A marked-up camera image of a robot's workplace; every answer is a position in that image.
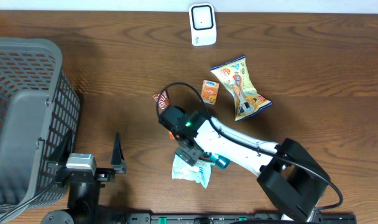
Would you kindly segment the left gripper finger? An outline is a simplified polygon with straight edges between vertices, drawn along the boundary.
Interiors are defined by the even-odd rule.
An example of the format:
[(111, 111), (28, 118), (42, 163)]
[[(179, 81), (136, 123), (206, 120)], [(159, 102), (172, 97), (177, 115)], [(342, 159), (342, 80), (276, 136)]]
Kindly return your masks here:
[(67, 162), (72, 152), (73, 131), (69, 129), (60, 144), (55, 148), (48, 158), (49, 162)]
[(124, 170), (124, 156), (122, 154), (119, 133), (116, 133), (115, 136), (111, 165), (114, 170)]

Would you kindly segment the light blue tissue packet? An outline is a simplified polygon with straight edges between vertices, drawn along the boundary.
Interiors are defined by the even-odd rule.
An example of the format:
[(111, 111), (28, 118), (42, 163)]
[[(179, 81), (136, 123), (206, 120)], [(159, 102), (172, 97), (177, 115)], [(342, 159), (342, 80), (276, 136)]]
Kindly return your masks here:
[(213, 162), (200, 159), (196, 161), (194, 166), (190, 166), (176, 155), (172, 164), (172, 179), (195, 181), (206, 189), (210, 182), (213, 165)]

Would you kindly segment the blue mouthwash bottle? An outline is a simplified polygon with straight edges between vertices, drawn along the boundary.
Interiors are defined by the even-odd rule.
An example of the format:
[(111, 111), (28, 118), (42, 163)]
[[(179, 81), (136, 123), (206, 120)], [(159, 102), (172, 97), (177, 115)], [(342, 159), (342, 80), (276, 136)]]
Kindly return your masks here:
[(204, 152), (203, 156), (210, 161), (212, 161), (215, 165), (217, 165), (220, 169), (226, 169), (230, 164), (230, 160), (226, 157), (220, 156), (219, 154), (213, 154), (210, 152)]

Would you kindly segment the red chocolate bar wrapper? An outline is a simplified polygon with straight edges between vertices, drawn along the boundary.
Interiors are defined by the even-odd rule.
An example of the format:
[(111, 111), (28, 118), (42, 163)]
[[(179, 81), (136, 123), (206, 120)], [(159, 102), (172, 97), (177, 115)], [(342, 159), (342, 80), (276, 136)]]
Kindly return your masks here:
[(152, 98), (157, 103), (158, 109), (156, 114), (161, 115), (162, 112), (170, 105), (168, 91), (165, 90), (162, 93), (156, 93), (152, 95)]

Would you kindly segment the orange tissue pack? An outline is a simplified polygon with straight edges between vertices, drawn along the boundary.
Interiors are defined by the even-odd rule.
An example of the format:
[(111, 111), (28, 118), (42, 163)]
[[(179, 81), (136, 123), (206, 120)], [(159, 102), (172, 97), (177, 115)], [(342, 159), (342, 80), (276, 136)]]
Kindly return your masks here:
[(219, 83), (204, 80), (201, 90), (201, 98), (205, 103), (214, 105), (218, 97)]

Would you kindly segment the yellow snack bag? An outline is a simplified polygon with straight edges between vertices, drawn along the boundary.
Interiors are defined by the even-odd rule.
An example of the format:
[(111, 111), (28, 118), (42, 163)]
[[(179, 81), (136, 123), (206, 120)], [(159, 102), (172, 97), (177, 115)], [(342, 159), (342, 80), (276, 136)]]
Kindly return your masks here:
[(252, 84), (245, 55), (225, 64), (211, 67), (210, 72), (232, 94), (235, 121), (254, 116), (272, 106), (272, 102), (260, 95)]

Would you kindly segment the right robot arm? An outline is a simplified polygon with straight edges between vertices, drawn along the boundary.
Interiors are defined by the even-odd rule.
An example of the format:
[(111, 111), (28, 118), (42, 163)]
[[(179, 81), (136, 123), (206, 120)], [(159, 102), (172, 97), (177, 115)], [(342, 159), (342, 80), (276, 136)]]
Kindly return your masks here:
[(179, 111), (165, 125), (177, 139), (176, 164), (191, 171), (209, 157), (215, 164), (234, 162), (257, 178), (269, 200), (286, 217), (309, 222), (331, 183), (329, 175), (307, 150), (292, 139), (262, 141), (235, 131), (204, 113)]

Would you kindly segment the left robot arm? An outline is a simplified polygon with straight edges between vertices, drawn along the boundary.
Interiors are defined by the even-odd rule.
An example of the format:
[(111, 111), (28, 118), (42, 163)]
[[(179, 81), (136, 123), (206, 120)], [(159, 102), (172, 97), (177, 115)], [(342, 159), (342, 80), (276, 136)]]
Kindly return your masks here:
[(114, 140), (111, 165), (111, 168), (99, 168), (94, 155), (74, 153), (73, 132), (68, 130), (47, 161), (47, 167), (57, 171), (52, 184), (69, 187), (67, 208), (48, 213), (42, 223), (125, 223), (123, 212), (99, 204), (100, 191), (105, 183), (113, 182), (116, 174), (127, 172), (118, 133)]

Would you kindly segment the white barcode scanner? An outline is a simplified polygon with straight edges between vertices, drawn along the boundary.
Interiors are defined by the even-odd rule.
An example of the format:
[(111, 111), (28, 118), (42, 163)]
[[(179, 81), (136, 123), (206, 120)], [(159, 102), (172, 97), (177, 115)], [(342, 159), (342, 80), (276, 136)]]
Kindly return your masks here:
[(215, 44), (217, 29), (214, 7), (210, 3), (193, 4), (188, 13), (192, 45), (200, 47)]

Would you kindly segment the grey plastic shopping basket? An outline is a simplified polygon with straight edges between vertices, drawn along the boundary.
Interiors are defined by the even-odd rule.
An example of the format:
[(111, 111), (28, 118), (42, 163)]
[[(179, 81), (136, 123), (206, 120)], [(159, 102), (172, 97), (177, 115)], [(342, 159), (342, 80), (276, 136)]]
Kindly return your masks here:
[(0, 218), (59, 201), (47, 159), (75, 131), (81, 103), (62, 71), (62, 53), (45, 39), (0, 37)]

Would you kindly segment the black mounting rail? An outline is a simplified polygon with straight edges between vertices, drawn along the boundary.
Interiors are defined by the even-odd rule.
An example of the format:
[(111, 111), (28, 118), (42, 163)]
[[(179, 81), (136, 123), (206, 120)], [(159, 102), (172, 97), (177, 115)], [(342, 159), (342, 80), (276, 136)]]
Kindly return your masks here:
[[(131, 213), (126, 215), (125, 223), (128, 224), (228, 224), (228, 223), (302, 223), (294, 221), (286, 215), (278, 213), (255, 213), (241, 215), (168, 215), (149, 213)], [(304, 223), (317, 224), (357, 224), (355, 215), (324, 215), (314, 213)]]

